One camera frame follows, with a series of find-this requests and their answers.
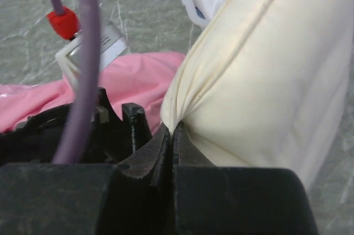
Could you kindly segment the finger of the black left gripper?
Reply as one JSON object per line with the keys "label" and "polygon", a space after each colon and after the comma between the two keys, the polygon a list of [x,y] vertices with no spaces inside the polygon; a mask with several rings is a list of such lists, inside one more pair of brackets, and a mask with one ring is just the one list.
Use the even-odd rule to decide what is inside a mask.
{"label": "finger of the black left gripper", "polygon": [[152,139],[144,108],[136,103],[122,105],[123,121],[129,129],[132,153],[139,150]]}

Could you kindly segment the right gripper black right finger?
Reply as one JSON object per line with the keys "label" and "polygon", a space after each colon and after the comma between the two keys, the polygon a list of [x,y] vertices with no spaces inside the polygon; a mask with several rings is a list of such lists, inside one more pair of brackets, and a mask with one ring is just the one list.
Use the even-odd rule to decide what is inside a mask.
{"label": "right gripper black right finger", "polygon": [[216,167],[179,123],[173,142],[177,234],[318,234],[305,189],[291,170]]}

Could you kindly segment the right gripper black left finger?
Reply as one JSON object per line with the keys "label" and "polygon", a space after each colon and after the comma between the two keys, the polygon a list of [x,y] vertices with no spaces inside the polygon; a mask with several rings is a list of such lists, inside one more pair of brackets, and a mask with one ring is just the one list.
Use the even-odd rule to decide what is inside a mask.
{"label": "right gripper black left finger", "polygon": [[129,158],[113,164],[8,164],[1,168],[2,234],[147,234],[151,182],[169,132],[160,126]]}

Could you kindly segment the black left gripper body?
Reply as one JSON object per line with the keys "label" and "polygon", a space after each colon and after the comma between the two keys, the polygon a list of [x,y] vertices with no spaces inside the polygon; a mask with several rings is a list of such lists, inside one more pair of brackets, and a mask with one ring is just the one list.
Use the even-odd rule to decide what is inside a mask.
{"label": "black left gripper body", "polygon": [[[13,130],[1,133],[1,165],[51,162],[63,133],[71,104],[64,104],[31,116]],[[122,121],[115,114],[104,88],[99,88],[98,107],[83,163],[117,161],[119,143],[115,136]]]}

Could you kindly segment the pink pillowcase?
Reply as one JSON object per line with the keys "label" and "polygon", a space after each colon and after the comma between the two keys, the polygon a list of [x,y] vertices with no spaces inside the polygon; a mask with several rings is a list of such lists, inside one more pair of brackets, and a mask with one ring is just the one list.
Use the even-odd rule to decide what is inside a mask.
{"label": "pink pillowcase", "polygon": [[[160,125],[165,93],[185,55],[177,52],[119,56],[100,74],[100,86],[119,117],[121,105],[136,103],[145,110],[152,133]],[[1,132],[13,130],[30,116],[71,103],[74,93],[66,79],[41,85],[1,85]]]}

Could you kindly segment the cream pillow with bear print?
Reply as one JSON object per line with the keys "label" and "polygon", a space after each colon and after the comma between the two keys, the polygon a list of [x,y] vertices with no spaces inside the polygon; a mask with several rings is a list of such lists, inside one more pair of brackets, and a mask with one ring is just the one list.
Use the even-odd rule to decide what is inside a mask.
{"label": "cream pillow with bear print", "polygon": [[353,0],[227,0],[161,119],[216,166],[288,168],[309,188],[342,118],[352,40]]}

